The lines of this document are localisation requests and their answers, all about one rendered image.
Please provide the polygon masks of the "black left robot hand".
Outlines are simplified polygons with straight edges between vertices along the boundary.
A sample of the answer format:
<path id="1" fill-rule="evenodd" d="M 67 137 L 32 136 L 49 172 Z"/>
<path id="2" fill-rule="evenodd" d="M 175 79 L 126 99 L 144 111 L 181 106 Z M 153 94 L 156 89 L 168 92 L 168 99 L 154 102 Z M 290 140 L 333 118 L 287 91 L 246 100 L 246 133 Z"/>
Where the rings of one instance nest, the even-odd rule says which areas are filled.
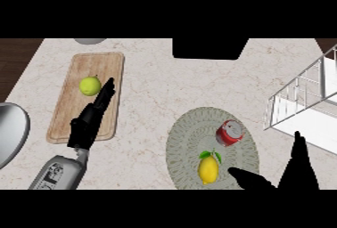
<path id="1" fill-rule="evenodd" d="M 114 97 L 114 79 L 110 78 L 102 84 L 101 92 L 97 95 L 95 102 L 91 102 L 77 118 L 71 120 L 71 134 L 67 146 L 77 149 L 89 149 L 100 132 L 104 112 L 108 109 Z"/>

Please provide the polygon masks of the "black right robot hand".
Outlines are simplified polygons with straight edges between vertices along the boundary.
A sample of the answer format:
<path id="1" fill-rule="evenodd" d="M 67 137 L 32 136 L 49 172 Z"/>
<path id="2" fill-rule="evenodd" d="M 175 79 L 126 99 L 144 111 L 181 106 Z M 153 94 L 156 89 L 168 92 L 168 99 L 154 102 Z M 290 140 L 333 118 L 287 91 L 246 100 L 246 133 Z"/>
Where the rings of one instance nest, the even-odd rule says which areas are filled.
<path id="1" fill-rule="evenodd" d="M 283 172 L 278 186 L 274 186 L 262 175 L 258 175 L 241 168 L 230 167 L 228 172 L 244 190 L 317 191 L 320 189 L 317 174 L 311 166 L 308 141 L 299 131 L 295 132 L 292 158 Z"/>

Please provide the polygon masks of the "red can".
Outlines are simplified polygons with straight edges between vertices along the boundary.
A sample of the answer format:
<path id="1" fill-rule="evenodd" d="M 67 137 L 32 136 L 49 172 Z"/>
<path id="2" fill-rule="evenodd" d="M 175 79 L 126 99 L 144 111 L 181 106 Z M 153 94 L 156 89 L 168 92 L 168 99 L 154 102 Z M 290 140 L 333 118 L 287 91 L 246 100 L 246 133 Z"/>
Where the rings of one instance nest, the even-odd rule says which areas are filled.
<path id="1" fill-rule="evenodd" d="M 216 131 L 218 143 L 224 146 L 233 146 L 244 138 L 244 128 L 238 121 L 228 119 Z"/>

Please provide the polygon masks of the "round grey woven placemat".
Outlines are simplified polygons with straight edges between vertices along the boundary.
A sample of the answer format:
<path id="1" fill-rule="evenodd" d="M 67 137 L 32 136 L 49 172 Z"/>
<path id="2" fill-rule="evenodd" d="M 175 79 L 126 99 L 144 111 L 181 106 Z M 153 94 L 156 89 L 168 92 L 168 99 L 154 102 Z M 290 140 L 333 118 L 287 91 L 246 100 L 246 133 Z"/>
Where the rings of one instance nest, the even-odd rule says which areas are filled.
<path id="1" fill-rule="evenodd" d="M 234 145 L 225 147 L 216 140 L 216 131 L 231 119 L 241 123 L 225 110 L 200 107 L 175 122 L 166 144 L 166 163 L 179 190 L 240 190 L 228 168 L 238 167 L 259 173 L 259 150 L 247 127 L 243 126 L 244 137 Z M 207 185 L 199 177 L 199 156 L 203 151 L 216 151 L 222 156 L 218 180 Z"/>

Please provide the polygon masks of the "green lime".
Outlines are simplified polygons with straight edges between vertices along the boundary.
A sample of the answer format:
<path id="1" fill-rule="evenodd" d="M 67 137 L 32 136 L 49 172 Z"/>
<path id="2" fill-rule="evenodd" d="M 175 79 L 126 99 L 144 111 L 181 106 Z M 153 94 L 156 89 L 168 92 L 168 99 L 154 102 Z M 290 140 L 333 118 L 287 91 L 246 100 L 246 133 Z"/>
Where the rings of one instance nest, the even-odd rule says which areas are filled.
<path id="1" fill-rule="evenodd" d="M 102 83 L 98 77 L 85 77 L 79 83 L 79 90 L 88 96 L 94 96 L 101 92 Z"/>

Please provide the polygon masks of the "grey metal bowl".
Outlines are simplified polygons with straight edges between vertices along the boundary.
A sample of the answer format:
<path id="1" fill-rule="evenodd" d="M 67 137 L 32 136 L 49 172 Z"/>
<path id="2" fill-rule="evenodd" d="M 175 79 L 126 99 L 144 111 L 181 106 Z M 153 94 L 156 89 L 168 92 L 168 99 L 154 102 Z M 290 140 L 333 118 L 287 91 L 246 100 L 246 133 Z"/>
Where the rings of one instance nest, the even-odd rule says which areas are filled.
<path id="1" fill-rule="evenodd" d="M 29 112 L 15 103 L 0 102 L 0 169 L 17 157 L 29 135 Z"/>

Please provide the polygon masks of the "yellow lemon with leaves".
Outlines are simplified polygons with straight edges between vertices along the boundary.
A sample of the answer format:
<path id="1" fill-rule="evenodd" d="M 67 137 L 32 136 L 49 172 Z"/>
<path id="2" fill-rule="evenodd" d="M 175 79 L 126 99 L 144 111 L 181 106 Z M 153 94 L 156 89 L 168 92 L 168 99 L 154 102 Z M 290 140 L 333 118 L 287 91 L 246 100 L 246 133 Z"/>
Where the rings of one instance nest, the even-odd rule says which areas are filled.
<path id="1" fill-rule="evenodd" d="M 199 177 L 203 184 L 207 185 L 218 180 L 224 158 L 218 151 L 203 151 L 199 159 Z"/>

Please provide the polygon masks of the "small grey round object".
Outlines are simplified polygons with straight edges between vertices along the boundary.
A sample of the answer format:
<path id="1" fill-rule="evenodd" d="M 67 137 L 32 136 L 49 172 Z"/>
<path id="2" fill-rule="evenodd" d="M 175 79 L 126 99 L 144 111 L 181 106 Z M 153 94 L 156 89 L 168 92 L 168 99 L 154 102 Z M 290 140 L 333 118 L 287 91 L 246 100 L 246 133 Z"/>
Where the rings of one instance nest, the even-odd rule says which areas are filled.
<path id="1" fill-rule="evenodd" d="M 107 38 L 74 38 L 74 39 L 82 45 L 97 45 L 104 40 L 107 40 Z"/>

